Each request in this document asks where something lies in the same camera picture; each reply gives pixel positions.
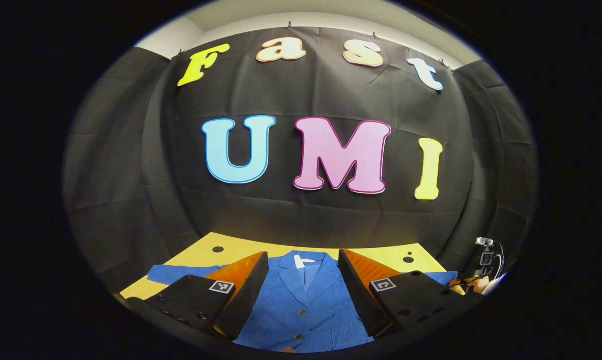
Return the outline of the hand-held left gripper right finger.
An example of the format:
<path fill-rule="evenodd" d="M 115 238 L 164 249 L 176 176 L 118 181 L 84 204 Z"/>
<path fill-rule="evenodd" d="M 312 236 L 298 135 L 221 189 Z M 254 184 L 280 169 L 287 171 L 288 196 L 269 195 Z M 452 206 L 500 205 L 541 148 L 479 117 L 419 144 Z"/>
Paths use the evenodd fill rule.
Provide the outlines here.
<path fill-rule="evenodd" d="M 367 335 L 373 338 L 424 337 L 481 303 L 476 292 L 460 295 L 426 273 L 399 273 L 349 249 L 339 250 L 338 267 Z"/>

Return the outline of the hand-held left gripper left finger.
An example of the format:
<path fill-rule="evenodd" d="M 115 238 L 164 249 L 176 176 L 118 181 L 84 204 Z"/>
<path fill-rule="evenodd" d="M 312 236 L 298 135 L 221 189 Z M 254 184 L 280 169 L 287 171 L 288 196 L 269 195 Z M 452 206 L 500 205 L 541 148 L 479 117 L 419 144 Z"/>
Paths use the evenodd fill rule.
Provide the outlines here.
<path fill-rule="evenodd" d="M 269 271 L 265 251 L 237 260 L 207 276 L 178 275 L 146 300 L 129 297 L 129 310 L 168 330 L 196 330 L 236 340 L 257 301 Z"/>

